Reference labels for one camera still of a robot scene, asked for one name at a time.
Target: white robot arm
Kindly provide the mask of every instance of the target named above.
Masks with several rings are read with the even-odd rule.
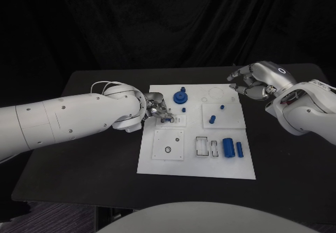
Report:
[[[248,87],[231,88],[255,100],[275,99],[265,105],[265,111],[278,119],[293,135],[310,131],[336,145],[336,94],[332,86],[312,80],[297,83],[290,72],[273,62],[261,61],[235,71],[229,77],[244,76]]]
[[[92,135],[113,126],[128,133],[141,120],[172,118],[163,95],[118,84],[97,93],[0,108],[0,161],[10,156]]]

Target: blue object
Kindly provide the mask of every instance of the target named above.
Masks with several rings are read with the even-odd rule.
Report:
[[[213,124],[215,123],[215,119],[216,119],[216,116],[212,116],[211,120],[209,120],[209,123]]]
[[[173,101],[177,104],[183,104],[188,101],[188,93],[185,87],[182,87],[180,91],[173,94]]]
[[[234,147],[234,140],[231,138],[225,138],[222,140],[222,147],[224,147],[224,155],[226,158],[235,157],[235,147]]]
[[[238,157],[242,158],[244,154],[242,154],[241,142],[237,143],[237,153],[238,153]]]

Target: black table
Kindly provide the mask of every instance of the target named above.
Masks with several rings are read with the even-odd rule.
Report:
[[[78,71],[62,96],[88,93],[97,81],[120,81],[143,92],[151,84],[228,83],[226,77],[238,68]],[[284,68],[299,82],[326,82],[313,64]],[[212,201],[299,221],[336,222],[336,146],[313,133],[291,135],[264,111],[267,102],[244,96],[239,100],[257,180],[137,174],[143,131],[110,128],[35,150],[13,199],[133,209],[177,201]]]

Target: black backdrop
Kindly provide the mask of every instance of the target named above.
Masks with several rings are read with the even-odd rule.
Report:
[[[270,60],[316,63],[336,84],[335,11],[332,0],[1,2],[0,107],[58,97],[71,73],[91,69]],[[10,193],[29,155],[0,165],[0,220],[26,211]]]

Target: floor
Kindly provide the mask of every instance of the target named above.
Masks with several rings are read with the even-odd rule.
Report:
[[[0,225],[0,233],[94,233],[94,207],[30,202],[27,215]],[[299,222],[320,233],[336,233],[336,225]]]

